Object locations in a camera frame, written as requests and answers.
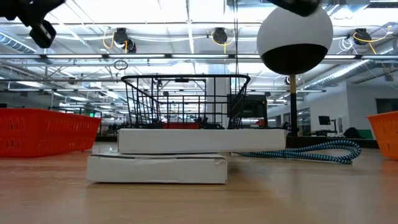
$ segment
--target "black pole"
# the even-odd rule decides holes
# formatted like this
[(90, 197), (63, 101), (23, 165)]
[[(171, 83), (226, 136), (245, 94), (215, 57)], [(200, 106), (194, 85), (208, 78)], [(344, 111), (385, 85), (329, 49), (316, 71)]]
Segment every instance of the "black pole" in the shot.
[(297, 137), (297, 95), (295, 75), (290, 75), (290, 118), (292, 125), (292, 136)]

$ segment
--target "ceiling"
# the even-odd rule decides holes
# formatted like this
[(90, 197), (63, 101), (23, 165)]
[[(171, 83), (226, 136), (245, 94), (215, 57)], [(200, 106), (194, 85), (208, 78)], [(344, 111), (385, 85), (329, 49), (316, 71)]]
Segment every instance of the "ceiling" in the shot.
[[(334, 13), (330, 18), (333, 23), (335, 40), (328, 52), (335, 54), (355, 54), (352, 48), (342, 50), (341, 41), (347, 33), (352, 34), (355, 28), (366, 28), (372, 38), (384, 37), (387, 30), (392, 33), (384, 40), (374, 43), (375, 47), (394, 38), (398, 32), (398, 8), (366, 7), (369, 2), (347, 5)], [(226, 46), (216, 45), (208, 38), (215, 27), (224, 27), (229, 39), (233, 40), (234, 13), (223, 0), (67, 0), (67, 3), (47, 14), (57, 30), (57, 37), (51, 46), (56, 54), (123, 54), (124, 50), (111, 45), (112, 33), (118, 27), (127, 28), (127, 33), (137, 46), (138, 54), (256, 54), (256, 35), (261, 22), (269, 15), (275, 6), (259, 4), (258, 0), (241, 1), (237, 18), (239, 19), (238, 52), (234, 43)], [(30, 28), (24, 27), (19, 20), (7, 21), (0, 19), (0, 31), (7, 32), (24, 44), (37, 49), (29, 37)], [(359, 54), (371, 54), (368, 45), (353, 46)], [(18, 54), (5, 45), (0, 45), (1, 54)], [(33, 67), (24, 65), (24, 61), (14, 60), (16, 65), (24, 67), (35, 74), (43, 75), (45, 67), (51, 78), (86, 78), (110, 79), (117, 74), (113, 66), (60, 66), (46, 65)], [(173, 61), (169, 59), (152, 60), (155, 66), (148, 66), (147, 60), (135, 60), (134, 65), (123, 71), (123, 75), (141, 74), (201, 74), (208, 73), (212, 63), (200, 60)], [(235, 64), (226, 63), (229, 73), (235, 72)], [(300, 82), (309, 82), (322, 73), (338, 66), (339, 63), (323, 62), (313, 70), (300, 75)], [(287, 89), (284, 76), (270, 71), (260, 61), (239, 63), (239, 72), (252, 75), (251, 88), (270, 90)], [(82, 88), (79, 83), (69, 88)], [(122, 83), (103, 82), (103, 88), (124, 88)]]

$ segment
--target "white ball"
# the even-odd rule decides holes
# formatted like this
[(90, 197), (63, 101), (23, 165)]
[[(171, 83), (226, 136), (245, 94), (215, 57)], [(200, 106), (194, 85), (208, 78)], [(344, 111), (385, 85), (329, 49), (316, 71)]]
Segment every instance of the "white ball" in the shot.
[(322, 8), (302, 17), (278, 7), (260, 26), (257, 50), (272, 71), (297, 75), (317, 66), (332, 40), (333, 25)]

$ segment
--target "computer monitor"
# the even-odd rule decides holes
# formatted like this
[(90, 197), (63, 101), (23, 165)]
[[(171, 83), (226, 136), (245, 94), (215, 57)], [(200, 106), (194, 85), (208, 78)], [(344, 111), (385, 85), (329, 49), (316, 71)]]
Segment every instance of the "computer monitor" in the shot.
[(319, 116), (319, 124), (320, 125), (330, 125), (330, 117), (329, 116)]

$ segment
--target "blue braided rope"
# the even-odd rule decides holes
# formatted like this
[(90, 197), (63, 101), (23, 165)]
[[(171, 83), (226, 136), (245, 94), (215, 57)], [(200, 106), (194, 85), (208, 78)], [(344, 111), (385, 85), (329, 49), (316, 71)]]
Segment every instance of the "blue braided rope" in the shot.
[[(325, 149), (346, 149), (350, 154), (346, 156), (328, 156), (319, 154), (310, 154), (303, 152), (319, 151)], [(347, 140), (337, 140), (317, 144), (314, 146), (307, 146), (301, 148), (291, 148), (279, 151), (268, 151), (268, 152), (239, 152), (241, 156), (247, 157), (260, 157), (260, 158), (289, 158), (289, 159), (310, 159), (315, 161), (332, 161), (339, 162), (341, 164), (352, 164), (352, 159), (357, 158), (361, 154), (361, 148), (355, 142)]]

